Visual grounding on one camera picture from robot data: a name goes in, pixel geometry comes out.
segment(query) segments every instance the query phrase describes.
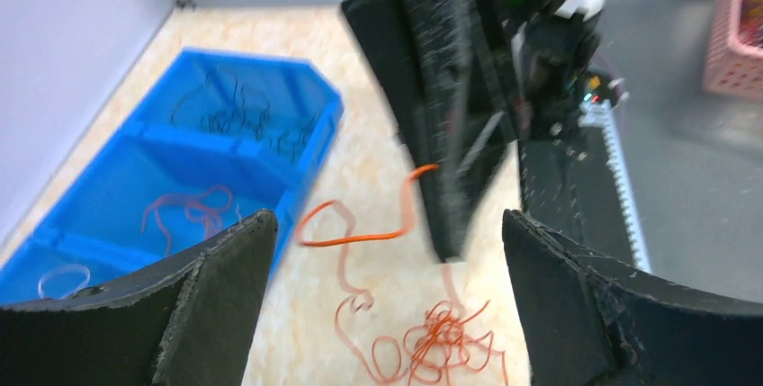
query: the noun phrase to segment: red string in blue bin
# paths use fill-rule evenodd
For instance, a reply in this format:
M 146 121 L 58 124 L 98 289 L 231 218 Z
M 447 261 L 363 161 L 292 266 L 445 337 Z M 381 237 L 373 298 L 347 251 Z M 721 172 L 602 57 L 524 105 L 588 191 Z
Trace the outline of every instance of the red string in blue bin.
M 228 201 L 224 206 L 214 208 L 203 203 L 204 199 L 217 192 L 224 193 L 226 196 L 228 196 Z M 160 208 L 164 206 L 183 206 L 185 217 L 190 222 L 201 223 L 204 226 L 203 240 L 206 240 L 218 234 L 222 230 L 223 224 L 222 217 L 220 215 L 230 209 L 232 204 L 233 193 L 227 186 L 224 185 L 214 185 L 212 188 L 201 194 L 165 194 L 152 202 L 143 211 L 143 223 L 140 227 L 140 233 L 146 231 L 148 215 L 151 212 L 154 212 L 154 220 L 157 222 L 159 230 L 164 233 L 166 237 L 165 257 L 167 257 L 172 251 L 172 233 L 162 222 L 161 216 L 159 214 Z

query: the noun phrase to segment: orange string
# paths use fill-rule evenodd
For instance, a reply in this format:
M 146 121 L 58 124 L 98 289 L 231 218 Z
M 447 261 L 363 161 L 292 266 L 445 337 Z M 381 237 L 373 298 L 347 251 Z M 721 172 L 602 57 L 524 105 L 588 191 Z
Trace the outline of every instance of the orange string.
M 223 192 L 228 197 L 228 202 L 224 206 L 212 208 L 202 203 L 203 199 L 217 191 Z M 230 192 L 228 187 L 223 185 L 214 185 L 212 188 L 201 194 L 165 194 L 153 201 L 143 211 L 143 222 L 140 226 L 140 233 L 142 234 L 146 230 L 148 215 L 153 211 L 154 220 L 157 222 L 159 231 L 161 231 L 166 238 L 165 257 L 167 257 L 172 251 L 172 233 L 162 222 L 159 214 L 159 209 L 161 207 L 173 205 L 183 206 L 185 217 L 190 222 L 200 222 L 204 226 L 203 240 L 206 240 L 222 230 L 222 217 L 220 215 L 230 209 L 232 204 L 233 193 Z
M 365 357 L 363 350 L 355 344 L 339 323 L 339 314 L 345 308 L 355 314 L 361 310 L 370 310 L 374 302 L 373 296 L 368 289 L 355 287 L 347 280 L 346 263 L 350 252 L 349 244 L 373 240 L 389 240 L 409 233 L 413 229 L 416 220 L 416 213 L 413 207 L 412 185 L 422 174 L 435 169 L 437 169 L 437 165 L 422 166 L 411 172 L 406 178 L 405 183 L 400 189 L 401 224 L 398 230 L 376 235 L 352 236 L 355 229 L 354 214 L 341 201 L 331 200 L 320 204 L 320 206 L 305 216 L 299 226 L 297 226 L 295 232 L 296 238 L 300 241 L 301 245 L 306 247 L 341 246 L 337 263 L 337 278 L 339 286 L 349 296 L 337 307 L 337 312 L 334 315 L 334 329 L 339 339 L 361 361 L 364 369 L 376 384 L 393 384 L 408 378 L 408 386 L 412 385 L 413 382 L 438 384 L 442 381 L 451 386 L 452 370 L 462 368 L 470 373 L 480 373 L 487 368 L 492 356 L 500 356 L 503 381 L 508 386 L 506 355 L 504 351 L 493 348 L 493 331 L 476 338 L 471 337 L 465 331 L 466 325 L 477 318 L 488 307 L 489 301 L 485 302 L 482 308 L 465 318 L 466 309 L 459 300 L 453 285 L 450 265 L 443 267 L 443 283 L 448 300 L 439 301 L 431 310 L 425 312 L 424 324 L 410 328 L 403 336 L 401 342 L 391 336 L 376 337 L 371 345 L 370 362 Z M 346 221 L 345 235 L 342 238 L 324 241 L 304 241 L 302 239 L 302 231 L 307 222 L 328 206 L 333 206 Z M 384 373 L 382 371 L 379 358 L 377 357 L 377 348 L 382 344 L 391 345 L 397 354 L 398 361 L 395 363 L 396 366 L 392 373 Z M 474 349 L 486 355 L 484 363 L 470 364 L 474 359 L 472 357 Z M 408 366 L 403 364 L 403 354 L 409 359 Z

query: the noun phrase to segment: gray floor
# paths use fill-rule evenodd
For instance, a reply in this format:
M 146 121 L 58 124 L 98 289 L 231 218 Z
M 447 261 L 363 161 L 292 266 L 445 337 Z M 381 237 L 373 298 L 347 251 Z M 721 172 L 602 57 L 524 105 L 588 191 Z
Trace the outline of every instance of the gray floor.
M 602 53 L 654 273 L 763 301 L 763 101 L 702 92 L 713 0 L 609 0 Z

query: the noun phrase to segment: red basket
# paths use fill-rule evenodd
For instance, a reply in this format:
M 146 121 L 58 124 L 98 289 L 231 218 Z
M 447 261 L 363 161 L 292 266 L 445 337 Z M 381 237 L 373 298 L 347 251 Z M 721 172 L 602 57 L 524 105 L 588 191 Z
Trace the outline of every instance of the red basket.
M 763 100 L 763 49 L 740 41 L 741 0 L 715 0 L 705 90 Z

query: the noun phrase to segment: blue plastic tray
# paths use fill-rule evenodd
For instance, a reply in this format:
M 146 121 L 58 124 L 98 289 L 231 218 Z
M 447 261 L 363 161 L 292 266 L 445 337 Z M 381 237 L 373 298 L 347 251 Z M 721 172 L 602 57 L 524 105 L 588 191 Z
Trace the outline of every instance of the blue plastic tray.
M 230 203 L 223 229 L 263 208 L 275 212 L 272 274 L 343 111 L 309 62 L 185 49 L 0 270 L 0 303 L 38 297 L 40 277 L 66 262 L 92 270 L 93 285 L 160 260 L 167 237 L 152 212 L 143 228 L 146 208 L 165 194 L 220 185 L 232 198 L 217 191 L 200 202 Z M 183 204 L 158 211 L 172 235 L 170 255 L 202 242 L 204 227 Z M 56 277 L 64 279 L 82 274 Z M 69 284 L 58 289 L 50 280 L 46 295 L 60 297 Z

